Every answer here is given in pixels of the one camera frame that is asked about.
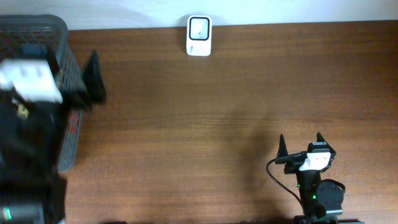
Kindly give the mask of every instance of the white device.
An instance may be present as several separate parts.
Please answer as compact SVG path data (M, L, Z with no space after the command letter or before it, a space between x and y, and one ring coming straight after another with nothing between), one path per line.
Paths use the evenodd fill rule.
M63 101L46 60L4 59L0 63L0 89L13 88L26 101Z
M187 22L187 54L209 56L212 21L208 16L190 16Z
M330 156L331 156L330 152L315 152L315 153L309 152L307 153L307 158L305 159L304 164L301 165L300 168L298 169L300 171L322 170L329 164Z

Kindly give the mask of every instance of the gray plastic basket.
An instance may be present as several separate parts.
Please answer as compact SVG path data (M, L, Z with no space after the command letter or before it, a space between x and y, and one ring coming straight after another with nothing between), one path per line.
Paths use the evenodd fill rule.
M68 27L57 16L0 16L0 60L16 57L21 44L46 44L56 52L61 68L59 80L55 81L59 89L85 89L81 80L83 74L67 39ZM70 113L58 160L60 172L72 168L75 163L82 116L81 111Z

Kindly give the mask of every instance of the black object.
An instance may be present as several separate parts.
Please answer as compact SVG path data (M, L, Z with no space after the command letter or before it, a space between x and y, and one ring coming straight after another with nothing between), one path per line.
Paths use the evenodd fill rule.
M106 91L100 72L100 60L96 50L91 54L90 60L83 72L83 81L93 103L104 103Z
M53 72L59 71L49 47L25 45L20 52L21 58L46 59ZM93 63L97 71L90 91L61 91L62 103L27 102L15 90L0 91L0 223L53 224L65 218L67 181L57 163L68 115L105 98L98 56ZM99 96L96 86L101 86ZM29 111L26 119L18 117L17 104Z
M328 165L322 170L300 170L308 153L330 152ZM320 173L326 171L336 156L336 151L325 141L320 133L317 133L317 141L308 145L307 151L289 155L284 136L280 135L277 157L271 160L266 169L271 178L281 187L291 193L300 202L304 216L294 218L294 223L330 223L337 224L337 216L343 213L341 204L344 200L345 186L335 180L321 180ZM291 190L281 184L269 172L268 166L272 162L285 164L285 174L296 174L297 187L300 198Z

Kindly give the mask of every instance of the wooden tabletop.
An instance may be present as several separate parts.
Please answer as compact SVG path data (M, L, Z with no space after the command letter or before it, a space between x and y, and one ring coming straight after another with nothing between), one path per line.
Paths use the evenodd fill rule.
M346 185L341 218L398 221L398 22L213 28L209 57L185 28L70 32L101 60L108 101L83 118L67 223L238 223L293 218L266 172L320 131ZM294 175L271 172L287 187Z

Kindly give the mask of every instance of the white wall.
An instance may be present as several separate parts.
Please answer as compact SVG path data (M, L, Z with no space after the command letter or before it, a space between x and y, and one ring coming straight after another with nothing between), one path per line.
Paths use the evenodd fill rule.
M0 0L0 14L54 14L69 29L185 26L187 15L213 24L398 19L398 0Z

